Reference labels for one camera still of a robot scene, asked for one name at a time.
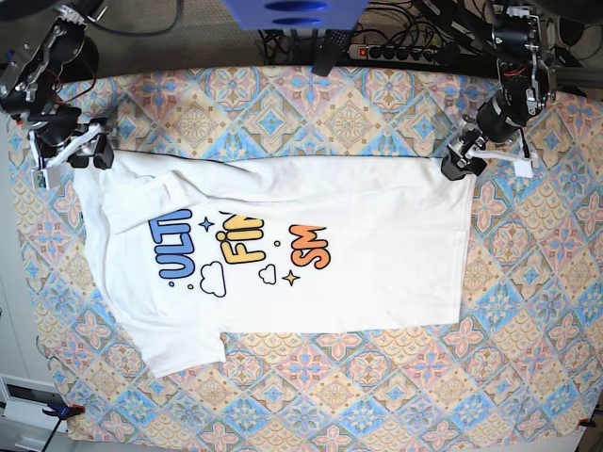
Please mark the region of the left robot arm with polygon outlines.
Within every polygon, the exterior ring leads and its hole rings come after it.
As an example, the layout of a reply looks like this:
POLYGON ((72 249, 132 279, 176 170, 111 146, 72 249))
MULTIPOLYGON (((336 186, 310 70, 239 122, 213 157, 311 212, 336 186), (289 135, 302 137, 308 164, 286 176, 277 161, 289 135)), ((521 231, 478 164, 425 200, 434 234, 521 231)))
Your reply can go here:
POLYGON ((529 148, 524 128, 555 99, 554 47, 531 6, 505 3, 493 14, 490 38, 474 24, 465 2, 458 3, 461 18, 482 48, 497 59, 500 88, 483 103, 474 118, 463 116, 460 135, 448 144, 441 171, 450 181, 479 176, 487 161, 513 164, 514 175, 531 178, 539 157, 529 148))

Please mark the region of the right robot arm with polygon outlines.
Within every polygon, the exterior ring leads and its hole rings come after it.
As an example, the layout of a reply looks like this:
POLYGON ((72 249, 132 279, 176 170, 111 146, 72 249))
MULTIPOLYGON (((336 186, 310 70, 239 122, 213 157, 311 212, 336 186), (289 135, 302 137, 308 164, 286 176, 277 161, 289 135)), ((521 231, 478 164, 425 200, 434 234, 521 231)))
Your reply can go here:
POLYGON ((28 128, 28 140, 37 170, 64 162, 75 169, 92 163, 100 170, 112 166, 106 119, 81 123, 81 109, 59 96, 61 75, 79 65, 96 75, 98 59, 85 55, 92 46, 86 20, 100 10, 101 1, 3 1, 1 21, 13 22, 45 9, 55 18, 43 37, 24 39, 1 66, 1 112, 28 128))

